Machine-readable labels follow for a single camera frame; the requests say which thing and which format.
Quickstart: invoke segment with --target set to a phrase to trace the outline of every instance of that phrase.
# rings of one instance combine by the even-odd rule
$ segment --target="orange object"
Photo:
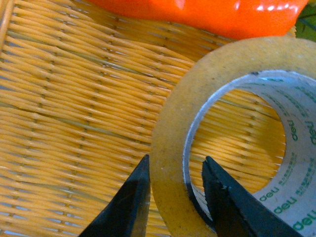
[[[308,0],[90,0],[108,11],[208,30],[232,39],[282,36]]]

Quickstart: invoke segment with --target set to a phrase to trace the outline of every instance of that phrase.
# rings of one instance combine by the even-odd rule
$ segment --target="cardboard tape core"
[[[254,196],[303,236],[315,236],[315,55],[316,44],[301,39],[238,41],[201,59],[172,91],[153,132],[151,182],[173,236],[216,236],[203,193],[191,184],[189,154],[207,110],[234,88],[269,102],[286,135],[278,173]]]
[[[286,136],[285,156],[276,176],[253,195],[303,236],[314,236],[316,81],[295,72],[252,72],[220,88],[201,107],[191,125],[184,149],[183,170],[193,204],[200,214],[204,212],[201,214],[203,218],[206,215],[211,219],[203,193],[191,183],[190,149],[206,112],[224,94],[235,88],[250,91],[269,102],[278,113]]]

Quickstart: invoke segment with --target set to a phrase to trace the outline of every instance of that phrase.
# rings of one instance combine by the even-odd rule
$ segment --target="tape roll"
[[[191,184],[189,153],[206,111],[236,87],[267,100],[286,136],[277,175],[254,196],[303,236],[315,236],[315,55],[316,44],[303,39],[241,40],[206,55],[178,83],[153,131],[150,165],[154,198],[172,236],[216,236],[203,196]]]

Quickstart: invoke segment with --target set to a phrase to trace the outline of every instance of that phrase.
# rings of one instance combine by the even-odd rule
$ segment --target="wicker basket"
[[[232,42],[81,0],[0,0],[0,16],[0,236],[78,235],[150,152],[173,87],[198,59]],[[232,119],[229,133],[222,127]],[[279,134],[267,140],[267,128]],[[235,90],[202,122],[191,176],[201,187],[201,161],[212,155],[254,192],[283,153],[275,111]],[[251,162],[258,157],[259,171]],[[169,236],[153,197],[146,236]]]

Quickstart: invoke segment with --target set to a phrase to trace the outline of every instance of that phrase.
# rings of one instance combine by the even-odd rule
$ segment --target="yellow wicker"
[[[78,235],[150,152],[173,87],[231,42],[81,0],[0,0],[0,17],[0,236]],[[201,161],[211,155],[255,192],[275,175],[284,146],[275,111],[234,90],[196,134],[192,180],[202,187]],[[147,236],[158,235],[169,232],[152,197]]]

